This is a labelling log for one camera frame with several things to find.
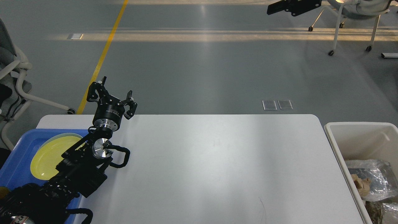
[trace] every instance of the blue tray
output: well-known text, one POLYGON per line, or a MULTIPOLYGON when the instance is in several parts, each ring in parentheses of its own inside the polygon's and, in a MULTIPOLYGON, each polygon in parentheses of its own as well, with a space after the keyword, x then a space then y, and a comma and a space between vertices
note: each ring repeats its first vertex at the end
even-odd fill
MULTIPOLYGON (((76 129, 33 129, 26 132, 0 169, 0 186, 14 190, 27 183, 44 184, 46 181, 37 179, 30 172, 30 162, 45 141, 62 133, 76 133, 81 136, 88 134, 87 130, 76 129)), ((73 199, 68 208, 78 208, 81 197, 73 199)), ((72 224, 74 218, 75 215, 70 215, 65 224, 72 224)))

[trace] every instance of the chair leg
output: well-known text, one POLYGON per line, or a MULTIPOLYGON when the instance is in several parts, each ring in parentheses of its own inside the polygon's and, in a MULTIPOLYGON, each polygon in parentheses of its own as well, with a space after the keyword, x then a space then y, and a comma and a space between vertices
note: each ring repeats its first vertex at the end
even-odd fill
POLYGON ((326 6, 322 6, 321 8, 321 12, 319 13, 318 17, 316 18, 316 20, 314 21, 314 23, 311 25, 311 27, 314 27, 316 21, 318 21, 319 17, 322 15, 323 11, 325 10, 326 6))
POLYGON ((49 100, 46 100, 46 99, 43 99, 43 98, 40 98, 37 96, 33 96, 33 95, 30 95, 30 94, 27 94, 26 92, 24 92, 22 89, 22 83, 23 83, 23 80, 25 79, 25 77, 26 77, 26 70, 21 69, 20 76, 18 77, 17 85, 16 85, 17 91, 21 96, 23 96, 24 98, 33 100, 33 101, 40 102, 42 104, 47 104, 47 105, 50 105, 53 107, 57 107, 57 108, 60 108, 63 110, 67 110, 67 111, 70 110, 70 108, 65 105, 58 104, 58 103, 55 103, 55 102, 52 102, 52 101, 49 101, 49 100))
POLYGON ((372 32, 372 39, 371 39, 371 44, 366 48, 366 51, 371 51, 372 50, 372 46, 375 42, 375 36, 376 36, 376 31, 377 31, 377 26, 378 26, 378 22, 380 20, 380 16, 377 16, 375 19, 375 25, 373 26, 373 32, 372 32))
POLYGON ((340 28, 340 21, 341 21, 341 17, 342 17, 342 12, 343 12, 343 8, 345 6, 345 3, 343 3, 340 8, 339 8, 339 12, 337 13, 337 21, 336 21, 336 30, 334 32, 334 40, 333 40, 333 47, 332 50, 329 51, 328 55, 332 56, 334 54, 334 51, 336 50, 336 45, 337 45, 337 36, 339 35, 339 28, 340 28))
POLYGON ((7 66, 5 66, 0 71, 0 79, 4 78, 6 75, 8 75, 14 68, 16 68, 18 66, 18 64, 20 62, 21 62, 20 60, 15 60, 15 61, 11 62, 10 64, 8 64, 7 66))
POLYGON ((18 112, 15 113, 13 120, 9 120, 1 130, 1 140, 11 151, 14 149, 14 144, 12 144, 10 139, 7 137, 7 131, 11 127, 11 125, 23 114, 23 112, 25 112, 25 110, 30 106, 31 103, 32 101, 28 100, 25 104, 23 104, 22 107, 18 110, 18 112))

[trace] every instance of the office chair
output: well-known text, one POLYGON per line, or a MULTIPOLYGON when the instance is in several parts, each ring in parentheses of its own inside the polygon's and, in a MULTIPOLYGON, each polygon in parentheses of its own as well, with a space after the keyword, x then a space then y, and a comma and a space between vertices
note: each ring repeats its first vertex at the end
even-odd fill
POLYGON ((1 130, 1 139, 9 150, 12 150, 14 145, 8 139, 7 131, 32 101, 64 109, 68 114, 75 113, 73 108, 29 94, 31 84, 25 80, 25 77, 27 70, 31 68, 32 64, 26 55, 12 44, 7 29, 0 19, 0 121, 7 122, 1 130), (19 76, 17 78, 11 76, 12 71, 19 76))
POLYGON ((316 21, 319 19, 319 17, 321 16, 321 14, 325 9, 330 10, 331 12, 333 12, 334 15, 337 16, 333 48, 328 53, 329 56, 332 56, 336 50, 339 28, 344 27, 344 23, 347 18, 354 20, 366 20, 366 19, 375 18, 371 43, 366 48, 366 51, 371 51, 373 43, 375 41, 375 35, 376 35, 378 22, 380 20, 380 15, 388 12, 388 7, 390 6, 391 1, 392 0, 346 0, 343 2, 343 0, 328 0, 331 7, 329 6, 321 7, 321 12, 319 13, 318 17, 316 18, 312 26, 308 28, 308 31, 314 30, 314 25, 316 21))

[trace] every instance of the yellow floor line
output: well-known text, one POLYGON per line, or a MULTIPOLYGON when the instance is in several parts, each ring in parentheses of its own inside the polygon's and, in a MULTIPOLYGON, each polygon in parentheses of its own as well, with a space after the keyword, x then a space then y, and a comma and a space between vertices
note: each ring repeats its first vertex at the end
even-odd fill
POLYGON ((86 92, 84 93, 83 99, 82 99, 82 101, 80 103, 79 108, 77 109, 76 114, 82 114, 83 113, 84 107, 86 106, 86 103, 87 103, 86 97, 87 97, 87 93, 88 93, 88 87, 91 85, 92 82, 96 81, 96 79, 97 79, 97 76, 98 76, 98 73, 100 72, 102 63, 105 60, 106 54, 108 53, 109 47, 110 47, 110 45, 112 43, 113 37, 115 36, 117 27, 119 26, 119 22, 122 19, 124 10, 125 10, 126 5, 127 5, 128 2, 129 2, 129 0, 125 0, 124 3, 123 3, 122 8, 120 9, 119 15, 117 16, 115 24, 113 25, 111 34, 109 34, 108 40, 106 41, 106 44, 105 44, 105 47, 104 47, 104 49, 102 51, 101 57, 100 57, 100 59, 98 61, 96 69, 94 70, 93 76, 91 77, 90 83, 87 86, 86 92))

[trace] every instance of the white plastic container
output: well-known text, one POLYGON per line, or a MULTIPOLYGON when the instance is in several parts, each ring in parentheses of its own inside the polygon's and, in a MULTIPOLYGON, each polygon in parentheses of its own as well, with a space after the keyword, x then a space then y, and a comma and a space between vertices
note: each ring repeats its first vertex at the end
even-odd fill
POLYGON ((398 176, 398 128, 390 123, 332 122, 325 130, 363 221, 372 224, 344 160, 381 159, 398 176))

